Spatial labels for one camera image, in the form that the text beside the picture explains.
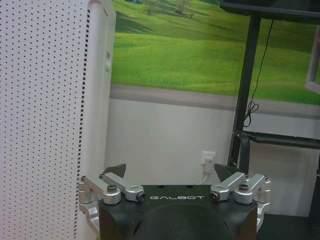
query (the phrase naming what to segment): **white power cable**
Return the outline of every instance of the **white power cable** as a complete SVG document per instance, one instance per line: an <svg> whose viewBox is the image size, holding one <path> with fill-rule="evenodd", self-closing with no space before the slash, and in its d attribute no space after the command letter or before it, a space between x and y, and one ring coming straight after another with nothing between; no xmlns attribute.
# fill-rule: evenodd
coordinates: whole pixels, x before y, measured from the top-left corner
<svg viewBox="0 0 320 240"><path fill-rule="evenodd" d="M209 173L207 173L207 174L205 175L204 179L203 179L201 182L199 182L197 185L203 184L204 181L207 180L208 176L209 176Z"/></svg>

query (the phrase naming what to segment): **hex bolt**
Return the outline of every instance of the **hex bolt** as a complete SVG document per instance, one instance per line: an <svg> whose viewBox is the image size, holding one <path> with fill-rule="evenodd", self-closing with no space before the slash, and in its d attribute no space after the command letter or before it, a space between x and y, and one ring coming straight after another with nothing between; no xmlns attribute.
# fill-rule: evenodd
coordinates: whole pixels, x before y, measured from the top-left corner
<svg viewBox="0 0 320 240"><path fill-rule="evenodd" d="M213 200L215 202L219 201L219 199L220 199L220 195L218 192L214 191L214 192L211 192L209 195L210 195L211 200Z"/></svg>
<svg viewBox="0 0 320 240"><path fill-rule="evenodd" d="M117 186L114 184L110 184L106 187L106 191L108 193L115 193L117 191Z"/></svg>
<svg viewBox="0 0 320 240"><path fill-rule="evenodd" d="M241 192L246 192L246 191L248 191L249 190L249 186L247 185L247 184L239 184L239 190L241 191Z"/></svg>
<svg viewBox="0 0 320 240"><path fill-rule="evenodd" d="M145 198L146 198L146 195L145 195L144 192L141 192L141 193L139 193L139 194L136 196L136 199L137 199L139 202L144 201Z"/></svg>

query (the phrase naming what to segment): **power plug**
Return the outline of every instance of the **power plug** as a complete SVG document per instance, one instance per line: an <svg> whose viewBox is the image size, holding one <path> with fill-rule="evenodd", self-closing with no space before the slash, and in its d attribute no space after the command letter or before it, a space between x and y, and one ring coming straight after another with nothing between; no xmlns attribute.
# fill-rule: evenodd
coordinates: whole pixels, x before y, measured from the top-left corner
<svg viewBox="0 0 320 240"><path fill-rule="evenodd" d="M201 164L203 165L203 171L206 174L213 173L215 162L216 162L216 152L202 151Z"/></svg>

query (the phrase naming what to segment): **grass landscape mural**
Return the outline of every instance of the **grass landscape mural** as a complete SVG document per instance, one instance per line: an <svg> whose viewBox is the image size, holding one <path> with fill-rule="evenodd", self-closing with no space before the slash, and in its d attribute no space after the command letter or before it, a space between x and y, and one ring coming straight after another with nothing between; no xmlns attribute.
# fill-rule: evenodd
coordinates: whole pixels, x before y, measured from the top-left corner
<svg viewBox="0 0 320 240"><path fill-rule="evenodd" d="M249 17L219 0L113 0L117 12L112 67L116 84L236 96ZM261 23L252 89L269 20ZM305 89L315 26L276 21L256 98L320 105Z"/></svg>

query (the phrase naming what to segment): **monitor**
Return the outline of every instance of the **monitor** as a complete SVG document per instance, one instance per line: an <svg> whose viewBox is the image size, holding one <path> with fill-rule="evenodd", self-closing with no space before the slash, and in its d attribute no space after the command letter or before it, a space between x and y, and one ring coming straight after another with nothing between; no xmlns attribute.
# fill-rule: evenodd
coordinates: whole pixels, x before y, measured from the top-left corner
<svg viewBox="0 0 320 240"><path fill-rule="evenodd" d="M234 14L320 24L320 0L221 0L220 7Z"/></svg>

